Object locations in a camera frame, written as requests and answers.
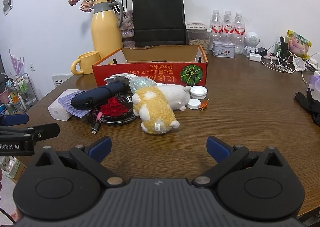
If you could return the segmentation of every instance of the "silver screw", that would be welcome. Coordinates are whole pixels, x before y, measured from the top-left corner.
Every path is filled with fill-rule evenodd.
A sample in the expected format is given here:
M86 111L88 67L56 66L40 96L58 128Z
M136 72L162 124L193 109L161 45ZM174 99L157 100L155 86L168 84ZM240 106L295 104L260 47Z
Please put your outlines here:
M195 178L195 182L197 184L209 184L210 181L210 178L208 178L207 176L198 176Z
M108 182L108 184L111 184L111 185L119 185L119 184L122 184L123 179L118 176L113 176L113 177L108 178L107 182Z

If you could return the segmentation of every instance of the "wall picture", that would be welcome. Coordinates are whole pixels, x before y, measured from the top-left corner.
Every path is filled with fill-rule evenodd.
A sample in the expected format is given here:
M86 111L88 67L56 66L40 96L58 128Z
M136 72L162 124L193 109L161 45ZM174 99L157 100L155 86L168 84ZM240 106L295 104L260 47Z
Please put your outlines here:
M12 0L3 0L3 13L6 16L8 12L12 9Z

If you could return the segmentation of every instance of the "yellow plush toy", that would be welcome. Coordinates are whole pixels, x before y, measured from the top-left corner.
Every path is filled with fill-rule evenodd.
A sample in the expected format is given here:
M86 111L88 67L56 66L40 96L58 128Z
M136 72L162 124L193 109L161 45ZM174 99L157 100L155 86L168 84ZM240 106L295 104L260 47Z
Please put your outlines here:
M141 127L149 134L165 133L180 123L158 87L144 87L132 96L133 112L142 119Z

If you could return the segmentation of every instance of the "plush toy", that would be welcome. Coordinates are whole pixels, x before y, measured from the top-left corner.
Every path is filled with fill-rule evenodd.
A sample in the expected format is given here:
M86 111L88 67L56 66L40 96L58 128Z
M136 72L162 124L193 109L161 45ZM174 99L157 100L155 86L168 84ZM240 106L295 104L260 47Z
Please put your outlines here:
M158 87L144 87L132 96L133 112L142 119L141 127L149 134L162 134L180 123Z
M186 105L190 100L191 86L182 85L160 85L159 89L164 93L164 96L173 110L186 110Z

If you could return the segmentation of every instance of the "yellow mug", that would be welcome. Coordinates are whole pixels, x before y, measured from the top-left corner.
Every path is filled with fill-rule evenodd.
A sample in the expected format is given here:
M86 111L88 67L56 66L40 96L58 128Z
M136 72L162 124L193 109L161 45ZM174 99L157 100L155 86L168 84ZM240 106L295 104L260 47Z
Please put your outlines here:
M100 55L98 51L91 51L85 54L78 56L76 61L73 61L71 64L71 72L74 75L82 74L92 74L92 65L97 63L100 60ZM80 71L76 69L76 65L79 63Z

